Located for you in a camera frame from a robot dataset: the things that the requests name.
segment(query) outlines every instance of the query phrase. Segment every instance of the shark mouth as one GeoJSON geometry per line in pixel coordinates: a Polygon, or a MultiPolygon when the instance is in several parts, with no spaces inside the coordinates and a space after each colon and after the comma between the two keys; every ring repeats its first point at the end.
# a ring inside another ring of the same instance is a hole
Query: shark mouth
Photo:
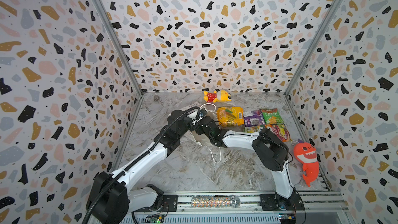
{"type": "Polygon", "coordinates": [[[311,159],[316,158],[316,151],[313,150],[312,152],[307,152],[303,154],[305,158],[311,159]]]}

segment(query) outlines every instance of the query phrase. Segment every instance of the robotic arm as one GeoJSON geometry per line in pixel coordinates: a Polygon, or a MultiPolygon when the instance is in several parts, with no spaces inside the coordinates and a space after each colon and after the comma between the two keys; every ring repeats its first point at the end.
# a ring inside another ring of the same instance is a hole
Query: robotic arm
{"type": "Polygon", "coordinates": [[[217,147],[240,147],[255,151],[263,165],[272,171],[276,186],[275,206],[291,207],[293,187],[289,179],[288,147],[266,128],[250,134],[220,129],[206,114],[206,110],[199,107],[184,112],[173,111],[167,118],[168,125],[162,128],[145,151],[111,174],[100,173],[94,180],[86,205],[88,217],[84,218],[83,224],[85,220],[88,221],[91,211],[102,223],[116,224],[128,212],[143,207],[159,209],[163,197],[160,189],[153,185],[136,191],[131,189],[153,166],[179,146],[180,138],[189,130],[195,130],[198,135],[205,134],[217,147]]]}

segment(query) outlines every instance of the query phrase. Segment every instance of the terrazzo patterned wallpaper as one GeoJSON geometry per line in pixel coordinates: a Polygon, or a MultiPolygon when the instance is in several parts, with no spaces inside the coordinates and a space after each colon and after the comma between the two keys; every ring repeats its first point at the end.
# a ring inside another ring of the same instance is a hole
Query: terrazzo patterned wallpaper
{"type": "Polygon", "coordinates": [[[0,222],[80,223],[136,102],[90,0],[0,0],[0,222]]]}
{"type": "Polygon", "coordinates": [[[289,95],[357,223],[398,223],[397,0],[344,0],[289,95]]]}
{"type": "Polygon", "coordinates": [[[284,91],[333,0],[102,0],[143,91],[284,91]]]}

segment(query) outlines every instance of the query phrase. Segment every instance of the purple snack package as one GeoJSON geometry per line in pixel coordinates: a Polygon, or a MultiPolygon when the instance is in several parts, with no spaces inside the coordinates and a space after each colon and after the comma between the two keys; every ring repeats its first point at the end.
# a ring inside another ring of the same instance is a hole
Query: purple snack package
{"type": "Polygon", "coordinates": [[[243,120],[246,127],[265,125],[263,114],[260,110],[243,112],[243,120]]]}

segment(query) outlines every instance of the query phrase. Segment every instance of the snack package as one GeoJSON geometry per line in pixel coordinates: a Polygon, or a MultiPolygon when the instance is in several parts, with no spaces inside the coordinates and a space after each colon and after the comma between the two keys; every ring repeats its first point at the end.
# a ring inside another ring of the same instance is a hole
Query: snack package
{"type": "Polygon", "coordinates": [[[242,107],[220,107],[217,119],[222,127],[236,127],[244,124],[242,107]]]}
{"type": "Polygon", "coordinates": [[[266,122],[266,124],[283,123],[283,119],[279,115],[278,108],[263,108],[260,110],[263,113],[264,121],[266,122]]]}
{"type": "Polygon", "coordinates": [[[259,132],[261,131],[261,129],[263,129],[265,126],[261,125],[261,126],[253,126],[253,127],[244,127],[243,131],[244,132],[259,132]]]}
{"type": "Polygon", "coordinates": [[[267,124],[266,127],[270,129],[281,141],[292,141],[285,124],[267,124]]]}
{"type": "Polygon", "coordinates": [[[246,127],[265,125],[263,114],[260,110],[243,112],[246,127]]]}

